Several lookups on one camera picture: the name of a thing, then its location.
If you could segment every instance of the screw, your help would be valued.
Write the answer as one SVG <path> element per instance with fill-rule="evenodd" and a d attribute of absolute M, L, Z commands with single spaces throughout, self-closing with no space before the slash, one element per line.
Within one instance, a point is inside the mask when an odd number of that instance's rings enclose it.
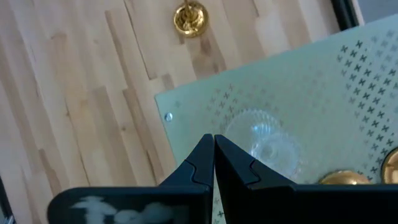
<path fill-rule="evenodd" d="M 164 116 L 164 119 L 165 119 L 167 122 L 171 122 L 171 120 L 173 120 L 173 114 L 172 114 L 172 113 L 167 113 L 167 114 Z"/>

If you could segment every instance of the metal bolt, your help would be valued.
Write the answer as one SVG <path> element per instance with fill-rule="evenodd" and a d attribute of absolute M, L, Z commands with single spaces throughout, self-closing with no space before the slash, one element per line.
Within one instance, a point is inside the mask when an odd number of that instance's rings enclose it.
<path fill-rule="evenodd" d="M 167 113 L 167 114 L 164 116 L 164 119 L 165 119 L 167 122 L 171 122 L 171 120 L 173 120 L 173 114 L 172 114 L 172 113 Z"/>

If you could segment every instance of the gold object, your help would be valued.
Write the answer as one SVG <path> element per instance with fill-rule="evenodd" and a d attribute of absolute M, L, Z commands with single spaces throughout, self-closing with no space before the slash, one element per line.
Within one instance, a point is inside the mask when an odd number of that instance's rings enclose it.
<path fill-rule="evenodd" d="M 363 175 L 350 171 L 341 170 L 328 174 L 325 178 L 319 181 L 320 184 L 370 184 L 370 181 Z"/>
<path fill-rule="evenodd" d="M 398 184 L 398 147 L 390 152 L 384 160 L 381 176 L 385 184 Z"/>
<path fill-rule="evenodd" d="M 177 8 L 173 20 L 180 34 L 192 38 L 204 33 L 208 26 L 209 15 L 199 2 L 184 0 L 184 3 Z"/>

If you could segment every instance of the gold ball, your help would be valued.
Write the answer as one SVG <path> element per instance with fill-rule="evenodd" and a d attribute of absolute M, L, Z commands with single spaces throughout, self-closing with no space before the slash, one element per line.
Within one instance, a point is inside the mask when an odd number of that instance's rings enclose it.
<path fill-rule="evenodd" d="M 196 1 L 188 3 L 189 11 L 185 3 L 181 4 L 174 14 L 174 26 L 178 33 L 184 37 L 192 38 L 206 31 L 209 23 L 209 15 L 206 8 Z"/>
<path fill-rule="evenodd" d="M 384 159 L 381 167 L 381 179 L 385 184 L 398 184 L 398 147 Z"/>
<path fill-rule="evenodd" d="M 328 174 L 325 178 L 319 181 L 320 184 L 370 184 L 370 181 L 363 175 L 350 171 L 340 170 Z"/>

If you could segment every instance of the wooden floor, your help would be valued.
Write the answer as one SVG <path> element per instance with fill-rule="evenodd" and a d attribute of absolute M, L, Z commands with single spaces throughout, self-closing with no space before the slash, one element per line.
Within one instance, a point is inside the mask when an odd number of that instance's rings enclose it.
<path fill-rule="evenodd" d="M 326 0 L 0 0 L 0 176 L 18 223 L 88 185 L 155 185 L 175 169 L 154 95 L 338 32 Z"/>

